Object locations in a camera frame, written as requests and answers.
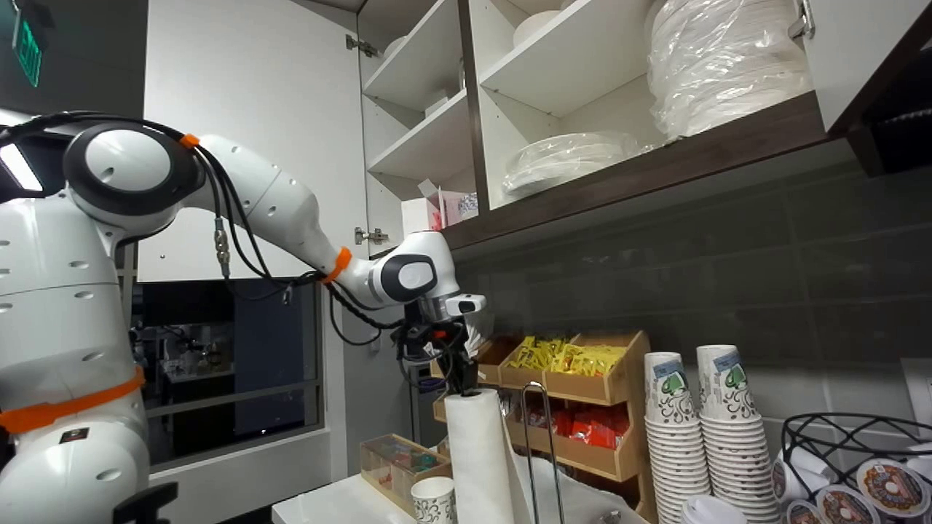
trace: white wall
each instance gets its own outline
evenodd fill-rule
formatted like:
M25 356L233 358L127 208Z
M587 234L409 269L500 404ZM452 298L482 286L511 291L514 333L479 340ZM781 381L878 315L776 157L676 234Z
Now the white wall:
M351 228L364 228L357 64L347 29L319 13L290 0L152 0L146 117L233 138L284 165L318 196L332 243L351 246ZM216 279L208 234L207 214L179 214L143 243L140 279ZM273 273L303 272L262 247ZM220 522L347 474L344 347L319 333L325 430L156 471L179 481L169 518Z

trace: wall shelf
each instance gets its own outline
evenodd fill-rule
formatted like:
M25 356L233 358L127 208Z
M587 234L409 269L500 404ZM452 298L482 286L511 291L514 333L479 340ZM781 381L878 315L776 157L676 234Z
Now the wall shelf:
M549 228L618 205L629 208L660 189L696 186L699 181L727 170L823 142L830 142L830 138L820 129L816 94L803 94L759 113L676 141L648 155L455 225L446 231L446 238L455 251L485 247L514 234Z
M542 113L564 117L644 75L644 0L575 0L479 81Z
M447 100L436 113L428 113L417 129L382 151L372 163L372 176L405 181L460 181L472 179L469 110L465 91Z
M456 85L462 71L460 16L455 0L436 0L430 13L406 32L395 53L369 75L364 94L421 110L428 100Z

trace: tile backsplash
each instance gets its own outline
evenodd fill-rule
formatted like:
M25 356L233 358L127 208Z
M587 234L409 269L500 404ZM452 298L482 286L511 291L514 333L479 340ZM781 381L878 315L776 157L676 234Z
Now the tile backsplash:
M495 334L639 326L688 361L704 340L739 345L772 443L807 410L910 419L899 358L932 358L932 170L801 170L462 272Z

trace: white counter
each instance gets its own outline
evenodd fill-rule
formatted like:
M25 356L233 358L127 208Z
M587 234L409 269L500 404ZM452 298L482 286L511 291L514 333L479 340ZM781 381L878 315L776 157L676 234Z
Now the white counter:
M364 477L344 477L322 490L289 497L270 506L273 524L412 524L390 497L372 490Z

